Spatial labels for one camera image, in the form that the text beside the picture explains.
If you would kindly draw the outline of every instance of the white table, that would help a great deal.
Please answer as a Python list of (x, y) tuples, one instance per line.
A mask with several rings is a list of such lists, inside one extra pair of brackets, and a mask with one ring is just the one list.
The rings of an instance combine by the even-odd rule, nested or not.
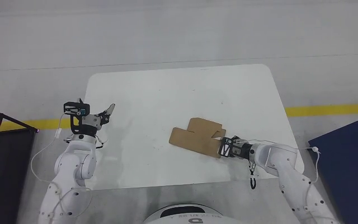
[[(173, 127), (190, 118), (221, 123), (226, 136), (265, 139), (297, 147), (270, 70), (261, 64), (101, 73), (85, 102), (91, 113), (112, 103), (110, 123), (98, 136), (91, 189), (134, 188), (249, 179), (245, 160), (215, 159), (168, 143)], [(298, 152), (296, 169), (304, 165)], [(273, 178), (260, 168), (257, 178)]]

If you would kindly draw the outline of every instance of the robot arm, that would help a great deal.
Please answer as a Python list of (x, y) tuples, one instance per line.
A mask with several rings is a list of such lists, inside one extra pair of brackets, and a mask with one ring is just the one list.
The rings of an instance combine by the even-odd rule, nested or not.
[(223, 138), (220, 154), (245, 158), (279, 177), (280, 189), (302, 224), (335, 224), (335, 217), (311, 180), (294, 169), (297, 149), (284, 144), (249, 144), (238, 137)]
[[(75, 223), (86, 210), (90, 200), (84, 180), (93, 176), (96, 168), (96, 132), (109, 122), (112, 104), (100, 114), (90, 114), (90, 106), (80, 102), (64, 104), (65, 114), (71, 116), (72, 139), (55, 163), (56, 177), (50, 181), (39, 212), (39, 224)], [(76, 117), (79, 122), (74, 125)]]

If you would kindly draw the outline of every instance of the cardboard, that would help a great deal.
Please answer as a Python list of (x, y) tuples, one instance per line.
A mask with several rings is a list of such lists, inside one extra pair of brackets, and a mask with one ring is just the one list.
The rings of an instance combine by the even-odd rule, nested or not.
[(225, 129), (219, 123), (211, 122), (202, 118), (191, 118), (187, 130), (173, 128), (169, 143), (187, 150), (198, 152), (215, 158), (218, 154), (220, 140), (215, 138), (224, 137)]

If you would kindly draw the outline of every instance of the yellow floor line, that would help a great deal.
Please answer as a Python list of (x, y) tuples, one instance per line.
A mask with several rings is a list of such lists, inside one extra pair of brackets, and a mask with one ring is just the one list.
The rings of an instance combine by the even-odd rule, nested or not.
[(358, 114), (358, 104), (285, 108), (288, 117)]
[[(296, 116), (325, 116), (325, 115), (347, 115), (358, 114), (358, 104), (348, 105), (327, 105), (327, 106), (297, 106), (292, 108), (285, 108), (287, 117)], [(56, 129), (59, 119), (42, 119), (42, 120), (27, 120), (24, 123), (33, 126), (39, 130)], [(0, 126), (0, 131), (14, 130), (22, 128), (13, 122), (3, 121)], [(70, 128), (70, 119), (63, 118), (61, 121), (61, 128)]]

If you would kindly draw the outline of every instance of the gray floor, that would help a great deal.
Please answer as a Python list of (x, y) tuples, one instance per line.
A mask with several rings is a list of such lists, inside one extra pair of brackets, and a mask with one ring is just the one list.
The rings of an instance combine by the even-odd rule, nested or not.
[[(20, 120), (58, 118), (100, 72), (252, 63), (270, 68), (285, 107), (357, 104), (357, 10), (355, 1), (341, 0), (2, 1), (0, 111)], [(357, 118), (289, 120), (304, 147)], [(34, 152), (53, 134), (41, 131)], [(56, 143), (36, 162), (42, 177), (54, 177), (65, 147)], [(303, 157), (311, 177), (313, 164)], [(174, 202), (207, 204), (248, 223), (296, 223), (277, 180), (259, 185), (255, 192), (242, 182), (96, 191), (78, 223), (140, 223)], [(19, 223), (35, 222), (45, 189), (28, 174)]]

